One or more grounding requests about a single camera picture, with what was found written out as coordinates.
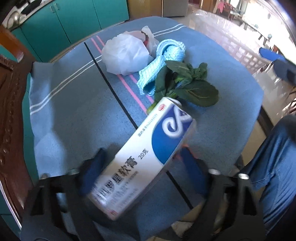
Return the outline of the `black wok pan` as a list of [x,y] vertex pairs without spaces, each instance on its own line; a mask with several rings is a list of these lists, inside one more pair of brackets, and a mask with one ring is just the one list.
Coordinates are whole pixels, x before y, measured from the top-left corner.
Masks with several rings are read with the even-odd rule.
[[21,11],[21,14],[28,15],[31,13],[34,9],[36,9],[42,2],[42,0],[35,0],[35,1],[29,1],[27,0],[27,6]]

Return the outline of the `steel pot lid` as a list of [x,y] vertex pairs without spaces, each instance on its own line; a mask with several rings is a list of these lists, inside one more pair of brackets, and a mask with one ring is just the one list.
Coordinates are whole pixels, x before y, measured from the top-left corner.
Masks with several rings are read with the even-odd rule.
[[19,22],[20,22],[20,14],[17,11],[15,11],[9,16],[6,27],[9,29],[9,28],[18,26]]

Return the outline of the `carved wooden chair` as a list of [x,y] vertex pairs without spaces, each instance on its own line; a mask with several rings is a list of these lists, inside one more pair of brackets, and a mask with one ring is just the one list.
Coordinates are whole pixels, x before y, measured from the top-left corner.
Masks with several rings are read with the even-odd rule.
[[[161,31],[162,35],[170,33],[193,41],[188,59],[195,64],[206,62],[208,81],[219,90],[219,101],[214,106],[201,108],[185,102],[185,109],[198,121],[190,146],[212,167],[226,172],[241,155],[256,123],[265,133],[272,127],[263,106],[264,92],[250,71],[214,40],[184,25]],[[28,116],[22,109],[33,66],[50,69],[44,75],[46,80],[67,74],[44,104],[60,99],[57,110],[61,113],[78,100],[83,104],[74,110],[79,125],[65,125],[66,144],[77,141],[78,145],[67,148],[72,157],[63,162],[63,168],[53,158],[52,170],[65,172],[96,147],[117,149],[144,119],[140,98],[132,96],[126,79],[106,74],[94,56],[101,41],[101,35],[96,35],[95,40],[77,45],[59,61],[43,63],[37,62],[8,29],[1,28],[1,45],[13,56],[1,56],[1,192],[18,227],[22,226],[25,201],[34,186],[25,162],[30,149],[24,147]]]

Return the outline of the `blue jeans leg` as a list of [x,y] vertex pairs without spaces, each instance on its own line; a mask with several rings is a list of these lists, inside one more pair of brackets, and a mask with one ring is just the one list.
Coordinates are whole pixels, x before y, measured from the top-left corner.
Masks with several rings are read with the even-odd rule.
[[254,190],[263,189],[260,204],[266,233],[280,223],[280,233],[295,225],[295,115],[282,118],[241,170]]

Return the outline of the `silver refrigerator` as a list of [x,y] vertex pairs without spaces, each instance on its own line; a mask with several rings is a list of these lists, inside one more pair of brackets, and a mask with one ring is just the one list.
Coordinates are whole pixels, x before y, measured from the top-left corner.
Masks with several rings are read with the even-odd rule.
[[181,17],[188,11],[188,0],[163,0],[163,17]]

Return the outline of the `light blue mesh cloth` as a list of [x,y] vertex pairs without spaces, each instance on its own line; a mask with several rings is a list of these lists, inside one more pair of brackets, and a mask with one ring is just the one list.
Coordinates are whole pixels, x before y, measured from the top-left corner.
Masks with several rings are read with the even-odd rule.
[[165,39],[159,43],[156,49],[156,57],[144,69],[138,72],[137,87],[140,95],[153,96],[156,92],[155,80],[166,65],[165,61],[182,62],[185,58],[186,47],[183,42],[173,39]]

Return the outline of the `green vegetable leaves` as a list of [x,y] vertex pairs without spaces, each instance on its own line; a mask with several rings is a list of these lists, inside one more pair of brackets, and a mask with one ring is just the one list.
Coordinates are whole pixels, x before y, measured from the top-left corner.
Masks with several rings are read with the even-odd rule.
[[154,102],[147,109],[151,113],[163,98],[183,99],[196,106],[217,104],[219,91],[207,81],[208,64],[202,62],[194,68],[190,63],[167,60],[155,80]]

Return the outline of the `white plastic laundry basket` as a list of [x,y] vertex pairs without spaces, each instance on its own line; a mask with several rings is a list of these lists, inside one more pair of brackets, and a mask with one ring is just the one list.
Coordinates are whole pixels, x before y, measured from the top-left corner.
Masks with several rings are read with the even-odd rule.
[[231,37],[220,35],[216,42],[234,59],[240,62],[251,74],[257,73],[271,64],[269,60],[264,59],[259,54]]

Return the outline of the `blue striped seat cloth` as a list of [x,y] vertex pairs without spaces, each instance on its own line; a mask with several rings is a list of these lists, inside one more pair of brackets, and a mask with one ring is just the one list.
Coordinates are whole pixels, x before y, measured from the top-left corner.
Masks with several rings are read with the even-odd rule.
[[175,20],[151,16],[107,28],[55,63],[34,63],[29,102],[39,174],[66,174],[100,148],[112,158],[144,121],[150,102],[139,93],[138,74],[110,74],[100,57],[109,39],[144,26],[159,41],[183,42],[186,62],[207,63],[207,80],[219,100],[208,108],[182,102],[197,122],[189,146],[209,167],[223,174],[232,169],[257,120],[263,90],[215,41]]

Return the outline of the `white plastic bag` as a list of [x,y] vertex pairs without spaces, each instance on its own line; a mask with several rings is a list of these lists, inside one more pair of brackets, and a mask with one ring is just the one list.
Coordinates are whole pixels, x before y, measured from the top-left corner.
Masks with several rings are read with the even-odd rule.
[[107,72],[126,76],[148,66],[156,57],[158,45],[151,29],[144,26],[140,31],[125,31],[108,40],[101,59]]

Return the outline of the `white blue ointment box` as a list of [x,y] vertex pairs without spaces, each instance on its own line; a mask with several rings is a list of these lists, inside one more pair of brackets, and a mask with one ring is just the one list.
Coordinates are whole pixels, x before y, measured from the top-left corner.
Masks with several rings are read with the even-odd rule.
[[195,126],[179,101],[163,97],[98,176],[89,199],[117,220],[165,172]]

